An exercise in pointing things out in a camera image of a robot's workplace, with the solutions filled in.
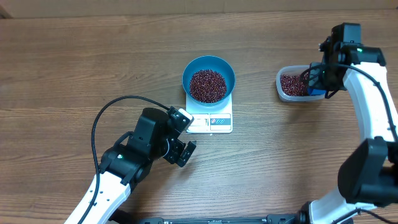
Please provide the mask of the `blue plastic measuring scoop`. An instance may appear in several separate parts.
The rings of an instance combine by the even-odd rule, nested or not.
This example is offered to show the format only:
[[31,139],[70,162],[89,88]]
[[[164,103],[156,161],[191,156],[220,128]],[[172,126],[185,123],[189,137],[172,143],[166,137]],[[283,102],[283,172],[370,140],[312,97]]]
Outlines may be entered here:
[[319,90],[319,89],[314,89],[314,88],[307,88],[307,92],[308,92],[309,96],[324,95],[326,93],[325,90]]

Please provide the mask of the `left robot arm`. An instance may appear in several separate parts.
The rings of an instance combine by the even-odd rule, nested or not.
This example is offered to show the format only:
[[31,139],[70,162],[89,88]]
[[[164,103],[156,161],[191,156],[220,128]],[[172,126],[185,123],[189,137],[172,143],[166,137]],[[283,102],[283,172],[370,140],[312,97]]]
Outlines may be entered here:
[[135,130],[126,132],[101,156],[98,173],[67,223],[106,223],[150,172],[156,159],[183,167],[196,148],[180,134],[194,117],[184,109],[145,108]]

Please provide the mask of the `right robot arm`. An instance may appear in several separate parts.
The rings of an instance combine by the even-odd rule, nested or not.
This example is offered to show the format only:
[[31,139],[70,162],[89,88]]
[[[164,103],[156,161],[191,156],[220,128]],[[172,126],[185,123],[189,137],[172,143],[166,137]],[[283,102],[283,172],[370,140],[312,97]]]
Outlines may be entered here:
[[349,93],[361,143],[341,165],[336,189],[306,203],[295,222],[351,223],[355,215],[397,203],[397,110],[382,50],[362,44],[360,24],[335,26],[319,50],[322,61],[300,80],[310,93],[325,91],[325,98]]

